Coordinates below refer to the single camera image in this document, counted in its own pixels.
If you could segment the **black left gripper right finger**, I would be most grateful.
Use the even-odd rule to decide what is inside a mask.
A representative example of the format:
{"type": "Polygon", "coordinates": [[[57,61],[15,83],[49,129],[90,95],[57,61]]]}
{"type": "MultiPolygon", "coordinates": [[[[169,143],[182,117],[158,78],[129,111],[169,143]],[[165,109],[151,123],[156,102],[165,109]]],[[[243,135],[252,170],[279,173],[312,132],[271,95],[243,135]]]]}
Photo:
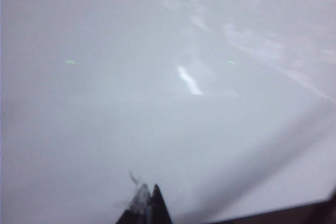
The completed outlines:
{"type": "Polygon", "coordinates": [[[160,188],[157,184],[154,185],[151,196],[152,217],[153,224],[172,224],[169,211],[166,207],[165,201],[161,194],[160,188]]]}

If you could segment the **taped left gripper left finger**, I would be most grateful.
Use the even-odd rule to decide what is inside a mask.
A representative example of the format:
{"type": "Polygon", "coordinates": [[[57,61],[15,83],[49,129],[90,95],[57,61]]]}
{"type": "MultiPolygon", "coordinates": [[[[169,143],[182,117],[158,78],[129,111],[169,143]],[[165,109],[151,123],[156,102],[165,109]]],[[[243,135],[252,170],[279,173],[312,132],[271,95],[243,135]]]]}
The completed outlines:
{"type": "Polygon", "coordinates": [[[130,178],[135,184],[135,193],[125,211],[116,223],[152,223],[151,193],[149,187],[140,178],[129,171],[130,178]]]}

